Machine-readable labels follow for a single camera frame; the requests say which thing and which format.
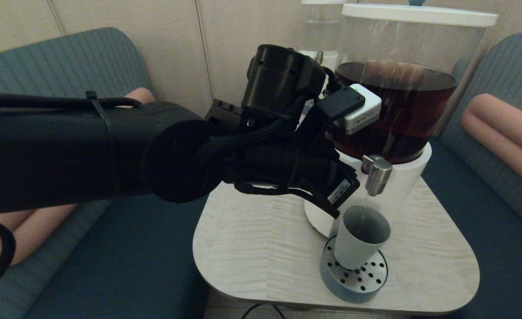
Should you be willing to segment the pink sofa bolster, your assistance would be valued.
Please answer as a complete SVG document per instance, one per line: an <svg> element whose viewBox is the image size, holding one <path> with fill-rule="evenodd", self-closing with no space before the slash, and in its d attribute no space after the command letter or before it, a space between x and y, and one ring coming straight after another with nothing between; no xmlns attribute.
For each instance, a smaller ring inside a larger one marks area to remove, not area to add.
<svg viewBox="0 0 522 319"><path fill-rule="evenodd" d="M12 265L22 262L34 253L59 225L74 211L77 204L0 213L0 223L16 239Z"/></svg>
<svg viewBox="0 0 522 319"><path fill-rule="evenodd" d="M479 94L460 117L462 128L522 178L522 110Z"/></svg>

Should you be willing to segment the white dispenser with dark tea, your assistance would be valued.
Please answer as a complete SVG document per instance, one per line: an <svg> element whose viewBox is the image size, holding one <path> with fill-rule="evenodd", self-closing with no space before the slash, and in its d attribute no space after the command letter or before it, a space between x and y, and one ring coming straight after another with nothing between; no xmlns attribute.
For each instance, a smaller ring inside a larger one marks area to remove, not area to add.
<svg viewBox="0 0 522 319"><path fill-rule="evenodd" d="M373 208L400 207L407 199L432 156L429 138L495 20L482 23L463 12L449 19L345 17L335 71L344 83L378 95L381 111L352 135L334 127L328 137L362 184L364 155L393 166L383 193L369 198Z"/></svg>

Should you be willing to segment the large perforated metal drip tray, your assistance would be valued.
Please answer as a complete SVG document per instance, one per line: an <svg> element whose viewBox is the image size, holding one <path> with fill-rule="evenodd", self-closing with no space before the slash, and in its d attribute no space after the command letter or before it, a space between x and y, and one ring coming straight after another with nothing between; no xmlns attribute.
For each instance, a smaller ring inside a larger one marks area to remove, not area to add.
<svg viewBox="0 0 522 319"><path fill-rule="evenodd" d="M348 270L334 257L336 235L326 242L319 261L324 285L339 299L349 303L366 303L385 286L389 267L381 250L374 253L360 268Z"/></svg>

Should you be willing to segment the grey plastic cup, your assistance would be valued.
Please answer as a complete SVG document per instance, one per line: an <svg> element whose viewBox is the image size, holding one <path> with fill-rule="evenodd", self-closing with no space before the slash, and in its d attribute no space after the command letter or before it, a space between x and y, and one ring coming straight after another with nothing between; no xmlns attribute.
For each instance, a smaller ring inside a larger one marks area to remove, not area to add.
<svg viewBox="0 0 522 319"><path fill-rule="evenodd" d="M348 270L368 262L391 236L391 226L380 212L366 206L352 206L342 215L333 253Z"/></svg>

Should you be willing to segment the blue ribbed sofa bench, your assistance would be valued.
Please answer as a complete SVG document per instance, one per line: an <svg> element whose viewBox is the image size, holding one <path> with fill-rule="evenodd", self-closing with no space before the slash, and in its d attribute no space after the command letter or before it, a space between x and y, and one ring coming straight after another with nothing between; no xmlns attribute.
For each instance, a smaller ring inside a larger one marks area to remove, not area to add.
<svg viewBox="0 0 522 319"><path fill-rule="evenodd" d="M104 97L150 88L132 41L100 28L0 52L0 92ZM192 254L206 198L86 202L0 280L0 319L202 319L210 287Z"/></svg>
<svg viewBox="0 0 522 319"><path fill-rule="evenodd" d="M522 319L522 177L469 136L460 117L480 93L522 111L522 33L484 57L422 173L472 247L480 269L474 298L447 315L413 319Z"/></svg>

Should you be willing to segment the metal dispenser tap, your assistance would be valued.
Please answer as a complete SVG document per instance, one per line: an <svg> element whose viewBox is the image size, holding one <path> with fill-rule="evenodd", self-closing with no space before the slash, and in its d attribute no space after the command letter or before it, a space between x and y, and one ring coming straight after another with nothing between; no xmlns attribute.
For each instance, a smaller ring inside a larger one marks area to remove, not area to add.
<svg viewBox="0 0 522 319"><path fill-rule="evenodd" d="M392 169L393 165L381 156L362 156L362 173L367 175L365 188L369 196L383 193Z"/></svg>

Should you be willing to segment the white dispenser lid, blue knob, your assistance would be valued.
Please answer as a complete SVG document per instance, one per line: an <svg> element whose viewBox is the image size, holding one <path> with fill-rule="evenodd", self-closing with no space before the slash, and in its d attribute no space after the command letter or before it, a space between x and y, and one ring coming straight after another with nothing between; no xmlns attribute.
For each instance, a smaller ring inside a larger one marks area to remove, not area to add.
<svg viewBox="0 0 522 319"><path fill-rule="evenodd" d="M468 10L392 4L344 4L342 15L382 21L461 27L493 27L498 14Z"/></svg>

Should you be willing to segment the small white water dispenser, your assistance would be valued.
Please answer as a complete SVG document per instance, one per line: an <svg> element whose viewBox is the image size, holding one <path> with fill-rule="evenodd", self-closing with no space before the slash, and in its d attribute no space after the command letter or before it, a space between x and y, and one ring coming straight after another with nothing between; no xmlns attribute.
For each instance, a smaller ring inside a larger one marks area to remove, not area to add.
<svg viewBox="0 0 522 319"><path fill-rule="evenodd" d="M338 62L342 8L346 0L302 0L299 52L334 70Z"/></svg>

